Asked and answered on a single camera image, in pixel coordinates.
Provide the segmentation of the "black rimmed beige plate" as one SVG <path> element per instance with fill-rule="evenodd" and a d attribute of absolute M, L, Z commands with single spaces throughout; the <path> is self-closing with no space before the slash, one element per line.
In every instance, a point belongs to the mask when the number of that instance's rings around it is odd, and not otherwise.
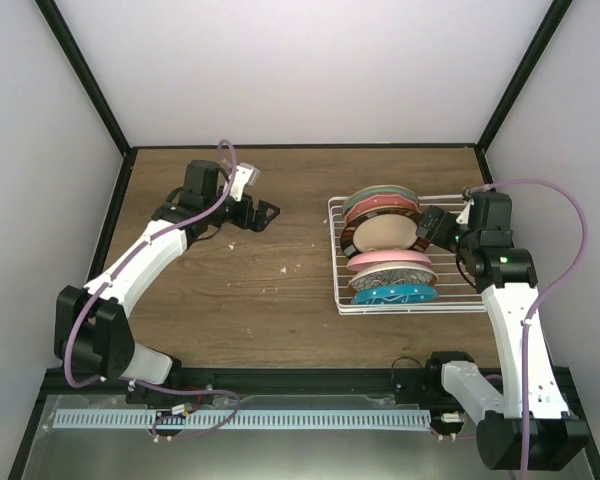
<path fill-rule="evenodd" d="M 430 241 L 417 235 L 422 215 L 406 208 L 380 208 L 363 213 L 342 230 L 339 245 L 349 259 L 372 251 L 425 252 Z"/>

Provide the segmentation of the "blue dotted plate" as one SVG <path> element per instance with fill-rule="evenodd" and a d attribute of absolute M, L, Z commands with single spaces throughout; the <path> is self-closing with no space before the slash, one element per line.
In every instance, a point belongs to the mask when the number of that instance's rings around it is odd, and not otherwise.
<path fill-rule="evenodd" d="M 395 284 L 358 291 L 352 305 L 410 305 L 426 303 L 439 297 L 437 290 L 427 284 Z"/>

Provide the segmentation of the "red dotted scalloped plate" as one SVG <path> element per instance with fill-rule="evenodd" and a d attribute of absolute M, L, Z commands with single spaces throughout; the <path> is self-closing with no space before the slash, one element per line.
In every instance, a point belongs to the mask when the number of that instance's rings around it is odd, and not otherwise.
<path fill-rule="evenodd" d="M 374 194 L 368 198 L 355 203 L 344 215 L 344 223 L 349 225 L 354 219 L 369 211 L 378 208 L 406 208 L 411 211 L 419 212 L 420 208 L 417 202 L 401 194 L 387 193 Z"/>

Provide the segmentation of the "floral patterned brown plate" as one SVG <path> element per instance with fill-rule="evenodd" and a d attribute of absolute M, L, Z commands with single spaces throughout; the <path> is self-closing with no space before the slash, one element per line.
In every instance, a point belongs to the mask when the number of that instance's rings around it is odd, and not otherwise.
<path fill-rule="evenodd" d="M 434 286 L 438 276 L 429 267 L 414 262 L 378 263 L 357 273 L 348 289 L 357 293 L 370 288 L 389 285 L 424 284 Z"/>

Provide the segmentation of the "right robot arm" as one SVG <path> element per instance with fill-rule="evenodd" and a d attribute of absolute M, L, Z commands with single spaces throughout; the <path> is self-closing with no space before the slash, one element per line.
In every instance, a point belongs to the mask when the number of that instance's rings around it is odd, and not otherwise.
<path fill-rule="evenodd" d="M 517 248 L 512 200 L 503 193 L 467 195 L 461 213 L 429 207 L 417 235 L 455 255 L 474 279 L 494 332 L 501 385 L 467 358 L 449 357 L 424 378 L 427 396 L 455 398 L 476 426 L 483 463 L 492 470 L 558 471 L 588 443 L 585 421 L 573 416 L 555 378 L 538 309 L 541 297 L 531 254 Z"/>

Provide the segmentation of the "pink plate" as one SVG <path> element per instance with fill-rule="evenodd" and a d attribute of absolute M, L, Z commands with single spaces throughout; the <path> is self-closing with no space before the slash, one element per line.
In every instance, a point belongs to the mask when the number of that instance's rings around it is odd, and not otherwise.
<path fill-rule="evenodd" d="M 360 253 L 352 257 L 346 268 L 352 272 L 360 272 L 378 263 L 411 262 L 431 266 L 431 259 L 424 253 L 414 250 L 381 250 Z"/>

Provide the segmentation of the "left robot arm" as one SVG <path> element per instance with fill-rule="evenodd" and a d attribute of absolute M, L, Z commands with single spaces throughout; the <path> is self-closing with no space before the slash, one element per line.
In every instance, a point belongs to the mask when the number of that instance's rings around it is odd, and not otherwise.
<path fill-rule="evenodd" d="M 247 163 L 226 171 L 215 162 L 190 162 L 182 186 L 167 195 L 129 249 L 84 286 L 59 293 L 54 349 L 71 387 L 123 379 L 149 384 L 164 404 L 183 395 L 185 381 L 172 371 L 174 358 L 135 341 L 131 313 L 168 265 L 207 239 L 210 227 L 232 224 L 261 232 L 279 215 L 279 207 L 246 193 L 258 175 Z"/>

